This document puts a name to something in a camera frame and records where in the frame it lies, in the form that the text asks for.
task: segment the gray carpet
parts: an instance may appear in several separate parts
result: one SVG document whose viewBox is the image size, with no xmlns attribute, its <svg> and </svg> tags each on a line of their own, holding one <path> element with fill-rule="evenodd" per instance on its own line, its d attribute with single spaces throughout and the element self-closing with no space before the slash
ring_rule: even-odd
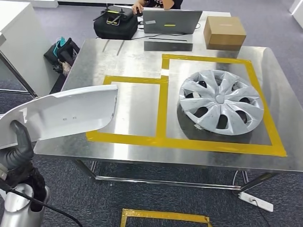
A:
<svg viewBox="0 0 303 227">
<path fill-rule="evenodd" d="M 240 16 L 247 32 L 245 45 L 273 49 L 298 100 L 303 104 L 303 30 L 289 12 L 292 0 L 184 0 L 184 9 L 230 12 Z M 81 46 L 94 38 L 92 19 L 96 7 L 60 6 L 36 9 L 47 35 L 54 42 L 61 35 Z M 0 112 L 29 97 L 0 94 Z M 36 156 L 34 164 L 51 188 L 51 204 L 79 218 L 85 227 L 119 227 L 122 208 L 159 210 L 206 215 L 214 227 L 265 227 L 256 207 L 240 201 L 228 191 L 167 187 L 131 183 L 94 183 L 72 162 Z M 142 166 L 103 163 L 103 175 L 184 180 L 230 184 L 233 172 L 192 167 Z M 249 173 L 252 178 L 260 173 Z M 274 212 L 264 211 L 272 227 L 303 226 L 302 175 L 279 175 L 249 193 L 274 204 Z M 48 210 L 44 227 L 76 226 L 62 215 Z M 131 218 L 128 227 L 203 226 L 178 221 Z"/>
</svg>

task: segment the hubcap center cap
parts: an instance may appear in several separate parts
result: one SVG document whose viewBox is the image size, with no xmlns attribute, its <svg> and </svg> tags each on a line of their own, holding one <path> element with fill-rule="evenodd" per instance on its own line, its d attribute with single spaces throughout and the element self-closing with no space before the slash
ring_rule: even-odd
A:
<svg viewBox="0 0 303 227">
<path fill-rule="evenodd" d="M 219 104 L 224 103 L 224 96 L 223 95 L 218 95 L 216 96 L 216 101 Z"/>
</svg>

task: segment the wheel cover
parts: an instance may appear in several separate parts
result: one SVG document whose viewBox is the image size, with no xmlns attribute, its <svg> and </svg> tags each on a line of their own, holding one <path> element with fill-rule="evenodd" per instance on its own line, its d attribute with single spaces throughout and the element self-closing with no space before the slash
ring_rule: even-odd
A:
<svg viewBox="0 0 303 227">
<path fill-rule="evenodd" d="M 180 89 L 183 111 L 202 128 L 223 135 L 240 135 L 263 118 L 260 95 L 249 82 L 221 70 L 204 70 L 186 79 Z"/>
</svg>

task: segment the computer mouse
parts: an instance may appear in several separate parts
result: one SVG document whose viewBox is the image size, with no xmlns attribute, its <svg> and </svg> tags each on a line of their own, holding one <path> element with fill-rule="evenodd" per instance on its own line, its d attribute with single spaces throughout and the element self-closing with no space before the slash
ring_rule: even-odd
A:
<svg viewBox="0 0 303 227">
<path fill-rule="evenodd" d="M 138 16 L 138 17 L 141 17 L 142 15 L 143 15 L 143 13 L 141 13 L 141 12 L 139 11 L 139 9 L 137 7 L 136 16 Z"/>
</svg>

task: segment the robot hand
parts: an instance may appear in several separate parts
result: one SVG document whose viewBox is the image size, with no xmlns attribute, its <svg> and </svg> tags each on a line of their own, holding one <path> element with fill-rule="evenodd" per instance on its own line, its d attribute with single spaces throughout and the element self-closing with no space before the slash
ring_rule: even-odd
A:
<svg viewBox="0 0 303 227">
<path fill-rule="evenodd" d="M 18 145 L 0 150 L 0 164 L 7 170 L 23 166 L 33 157 L 32 142 L 26 127 L 16 120 L 12 121 L 11 127 L 16 133 Z"/>
<path fill-rule="evenodd" d="M 2 179 L 11 188 L 20 183 L 28 184 L 33 189 L 35 199 L 43 201 L 46 196 L 45 183 L 38 169 L 33 167 L 31 162 L 33 150 L 26 127 L 16 120 L 12 121 L 11 127 L 16 133 L 18 144 L 0 150 L 0 164 L 2 165 L 3 172 Z M 40 210 L 41 206 L 32 204 L 32 208 Z"/>
</svg>

